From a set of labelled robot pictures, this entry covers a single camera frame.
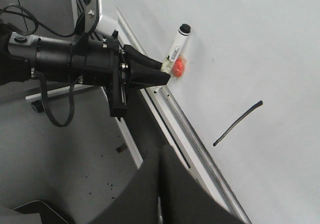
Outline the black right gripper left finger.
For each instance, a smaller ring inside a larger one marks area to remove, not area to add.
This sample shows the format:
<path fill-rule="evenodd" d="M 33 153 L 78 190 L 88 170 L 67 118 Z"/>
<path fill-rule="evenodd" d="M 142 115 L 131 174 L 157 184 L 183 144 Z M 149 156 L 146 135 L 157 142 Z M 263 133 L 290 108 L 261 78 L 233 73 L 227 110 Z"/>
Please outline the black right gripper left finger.
<path fill-rule="evenodd" d="M 149 150 L 142 165 L 118 197 L 92 224 L 157 224 L 160 154 Z"/>

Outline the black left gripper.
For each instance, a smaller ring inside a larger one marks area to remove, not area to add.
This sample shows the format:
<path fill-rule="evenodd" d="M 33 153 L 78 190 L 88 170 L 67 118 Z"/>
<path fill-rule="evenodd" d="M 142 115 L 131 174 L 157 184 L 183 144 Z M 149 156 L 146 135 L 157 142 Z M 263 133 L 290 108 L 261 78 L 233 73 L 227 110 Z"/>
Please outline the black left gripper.
<path fill-rule="evenodd" d="M 127 113 L 128 89 L 163 86 L 171 77 L 160 71 L 161 62 L 131 45 L 123 47 L 124 51 L 120 48 L 117 31 L 102 40 L 91 40 L 83 34 L 72 46 L 71 72 L 80 75 L 83 84 L 104 89 L 112 117 L 123 117 Z M 130 62 L 130 74 L 125 60 Z"/>

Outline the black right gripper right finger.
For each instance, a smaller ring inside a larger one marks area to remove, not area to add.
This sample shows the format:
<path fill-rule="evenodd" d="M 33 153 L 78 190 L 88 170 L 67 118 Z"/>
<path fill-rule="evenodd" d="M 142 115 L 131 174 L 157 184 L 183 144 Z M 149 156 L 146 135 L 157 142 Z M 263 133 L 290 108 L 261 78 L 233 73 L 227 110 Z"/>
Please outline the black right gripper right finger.
<path fill-rule="evenodd" d="M 201 187 L 170 145 L 160 152 L 159 195 L 165 224 L 243 223 Z"/>

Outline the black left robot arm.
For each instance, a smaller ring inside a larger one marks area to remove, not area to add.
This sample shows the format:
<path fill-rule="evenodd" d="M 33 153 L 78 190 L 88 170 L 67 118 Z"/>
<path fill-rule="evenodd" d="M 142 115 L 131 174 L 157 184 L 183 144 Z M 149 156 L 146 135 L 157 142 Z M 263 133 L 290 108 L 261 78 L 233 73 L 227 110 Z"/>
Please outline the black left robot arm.
<path fill-rule="evenodd" d="M 0 26 L 0 83 L 24 82 L 33 78 L 46 81 L 103 87 L 112 117 L 127 112 L 132 90 L 166 85 L 170 75 L 161 71 L 162 63 L 118 40 L 87 39 L 84 43 L 23 36 Z"/>

